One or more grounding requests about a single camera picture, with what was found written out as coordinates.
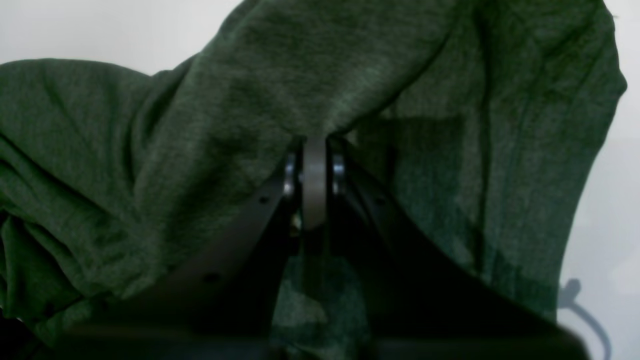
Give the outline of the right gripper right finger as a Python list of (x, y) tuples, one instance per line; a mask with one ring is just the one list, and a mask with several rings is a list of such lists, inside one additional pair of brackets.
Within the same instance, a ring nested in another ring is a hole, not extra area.
[(390, 192), (319, 141), (326, 166), (326, 249), (356, 272), (370, 336), (359, 360), (585, 360), (580, 339), (469, 275)]

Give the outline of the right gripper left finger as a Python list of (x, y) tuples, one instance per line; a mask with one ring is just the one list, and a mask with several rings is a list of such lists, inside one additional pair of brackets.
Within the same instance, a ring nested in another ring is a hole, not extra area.
[(283, 271), (300, 250), (304, 171), (317, 141), (299, 138), (219, 237), (169, 275), (74, 326), (57, 360), (283, 360), (270, 340)]

